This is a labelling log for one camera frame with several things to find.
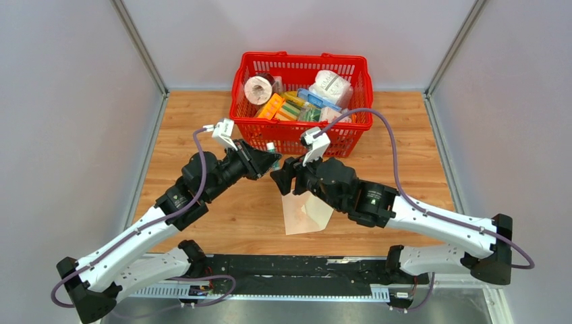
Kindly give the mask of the cream paper envelope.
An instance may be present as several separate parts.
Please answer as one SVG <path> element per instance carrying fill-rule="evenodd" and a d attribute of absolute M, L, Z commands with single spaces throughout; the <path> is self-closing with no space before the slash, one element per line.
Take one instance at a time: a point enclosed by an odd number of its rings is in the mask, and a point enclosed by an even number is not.
<path fill-rule="evenodd" d="M 282 197 L 285 234 L 307 234 L 326 228 L 334 209 L 310 192 Z"/>

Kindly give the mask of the green white glue stick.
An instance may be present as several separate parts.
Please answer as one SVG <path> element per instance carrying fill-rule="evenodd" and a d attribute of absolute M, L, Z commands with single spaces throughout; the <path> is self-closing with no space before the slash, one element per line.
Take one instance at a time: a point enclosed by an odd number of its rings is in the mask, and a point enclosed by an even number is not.
<path fill-rule="evenodd" d="M 267 142 L 266 143 L 266 149 L 268 152 L 275 152 L 276 148 L 273 142 Z"/>

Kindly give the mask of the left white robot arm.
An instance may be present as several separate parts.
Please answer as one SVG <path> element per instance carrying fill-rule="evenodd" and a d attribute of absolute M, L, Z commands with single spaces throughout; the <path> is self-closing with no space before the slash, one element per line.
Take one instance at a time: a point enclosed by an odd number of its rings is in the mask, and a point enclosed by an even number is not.
<path fill-rule="evenodd" d="M 108 315 L 124 298 L 164 279 L 187 277 L 208 281 L 206 255 L 193 240 L 151 259 L 141 257 L 158 243 L 182 232 L 208 212 L 207 205 L 240 179 L 258 180 L 281 159 L 281 154 L 234 140 L 217 159 L 212 152 L 194 154 L 174 185 L 124 232 L 80 259 L 57 263 L 71 306 L 82 323 Z"/>

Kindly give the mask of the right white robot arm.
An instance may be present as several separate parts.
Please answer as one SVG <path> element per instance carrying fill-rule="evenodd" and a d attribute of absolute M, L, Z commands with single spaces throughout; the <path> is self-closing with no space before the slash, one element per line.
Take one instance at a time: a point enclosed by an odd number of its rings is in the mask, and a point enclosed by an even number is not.
<path fill-rule="evenodd" d="M 358 178 L 355 169 L 335 158 L 304 165 L 290 157 L 270 176 L 281 194 L 309 192 L 358 225 L 406 230 L 442 242 L 391 247 L 384 271 L 393 282 L 431 272 L 468 273 L 500 286 L 511 282 L 513 220 L 508 215 L 468 217 L 406 198 L 396 188 Z"/>

